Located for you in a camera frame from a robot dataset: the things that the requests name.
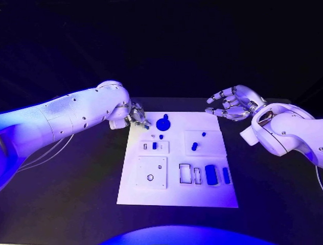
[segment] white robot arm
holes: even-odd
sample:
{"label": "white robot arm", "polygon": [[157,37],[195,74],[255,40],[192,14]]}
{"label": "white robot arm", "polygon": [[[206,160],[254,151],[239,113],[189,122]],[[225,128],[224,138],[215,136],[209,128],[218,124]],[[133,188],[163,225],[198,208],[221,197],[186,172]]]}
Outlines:
{"label": "white robot arm", "polygon": [[115,81],[0,114],[0,190],[38,149],[104,120],[111,129],[124,128],[131,122],[150,126],[141,106],[130,101],[128,92]]}
{"label": "white robot arm", "polygon": [[258,142],[277,156],[291,150],[301,152],[313,164],[323,168],[323,119],[291,104],[268,104],[244,85],[238,85],[209,99],[222,99],[224,110],[206,108],[206,112],[234,121],[254,116],[251,126],[241,132],[249,145]]}

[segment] black table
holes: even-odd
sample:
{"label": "black table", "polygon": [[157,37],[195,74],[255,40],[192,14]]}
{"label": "black table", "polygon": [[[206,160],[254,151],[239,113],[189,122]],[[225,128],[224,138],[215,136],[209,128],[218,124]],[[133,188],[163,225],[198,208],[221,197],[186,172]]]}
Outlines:
{"label": "black table", "polygon": [[[137,98],[146,111],[203,111],[205,99]],[[146,227],[216,227],[280,244],[323,244],[323,192],[314,166],[271,155],[219,118],[239,208],[117,205],[128,128],[87,129],[59,155],[17,173],[0,192],[0,242],[98,244]]]}

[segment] dark background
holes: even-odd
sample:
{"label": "dark background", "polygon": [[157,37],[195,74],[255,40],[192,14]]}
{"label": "dark background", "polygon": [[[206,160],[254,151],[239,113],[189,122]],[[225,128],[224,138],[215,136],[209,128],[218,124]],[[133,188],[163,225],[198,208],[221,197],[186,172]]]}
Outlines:
{"label": "dark background", "polygon": [[0,1],[0,111],[118,80],[131,96],[244,84],[323,116],[323,1]]}

